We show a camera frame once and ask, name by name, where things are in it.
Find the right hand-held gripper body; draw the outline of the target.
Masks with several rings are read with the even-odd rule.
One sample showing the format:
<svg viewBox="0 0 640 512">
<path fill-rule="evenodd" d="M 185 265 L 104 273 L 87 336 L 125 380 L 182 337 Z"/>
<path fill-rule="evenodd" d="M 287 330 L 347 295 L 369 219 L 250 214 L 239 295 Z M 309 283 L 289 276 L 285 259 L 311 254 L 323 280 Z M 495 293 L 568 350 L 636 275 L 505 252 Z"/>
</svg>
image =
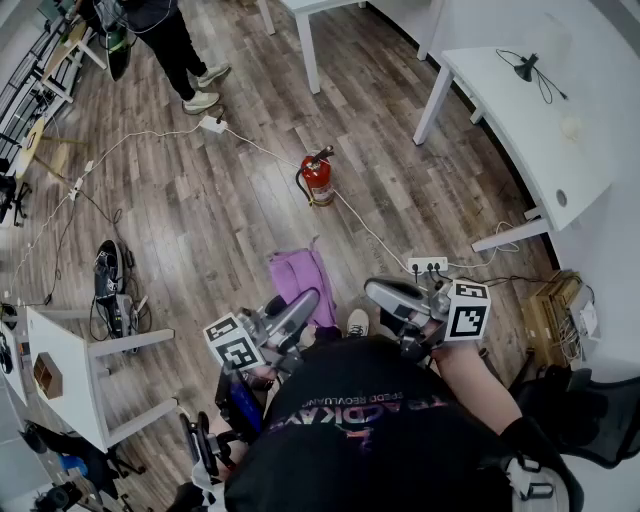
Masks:
<svg viewBox="0 0 640 512">
<path fill-rule="evenodd" d="M 422 360 L 432 350 L 447 344 L 479 341 L 486 330 L 491 299 L 488 287 L 462 280 L 453 280 L 446 284 L 438 283 L 428 296 L 431 318 L 446 323 L 446 333 L 441 344 L 436 346 L 420 345 L 416 336 L 424 325 L 411 325 L 402 320 L 397 332 L 402 354 L 411 360 Z"/>
</svg>

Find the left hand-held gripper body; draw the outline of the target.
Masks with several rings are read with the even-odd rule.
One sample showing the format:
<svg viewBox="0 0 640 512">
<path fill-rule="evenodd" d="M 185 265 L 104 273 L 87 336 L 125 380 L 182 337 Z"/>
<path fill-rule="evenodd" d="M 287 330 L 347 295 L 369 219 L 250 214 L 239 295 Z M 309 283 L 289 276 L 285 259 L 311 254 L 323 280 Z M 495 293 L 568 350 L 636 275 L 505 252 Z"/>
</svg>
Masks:
<svg viewBox="0 0 640 512">
<path fill-rule="evenodd" d="M 269 366 L 276 371 L 290 372 L 299 358 L 298 343 L 303 330 L 296 334 L 297 344 L 288 350 L 272 345 L 272 320 L 264 308 L 242 309 L 229 313 L 203 329 L 206 346 L 224 370 L 248 371 Z"/>
</svg>

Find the person's right hand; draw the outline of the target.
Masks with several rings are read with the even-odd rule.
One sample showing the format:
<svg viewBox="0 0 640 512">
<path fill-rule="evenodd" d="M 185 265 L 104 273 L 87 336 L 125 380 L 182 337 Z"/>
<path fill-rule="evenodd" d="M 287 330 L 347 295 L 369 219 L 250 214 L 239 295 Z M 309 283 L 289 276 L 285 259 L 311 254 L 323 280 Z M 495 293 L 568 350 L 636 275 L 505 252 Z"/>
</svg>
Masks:
<svg viewBox="0 0 640 512">
<path fill-rule="evenodd" d="M 446 323 L 430 318 L 421 328 L 416 340 L 420 345 L 436 346 L 442 343 L 446 333 Z"/>
</svg>

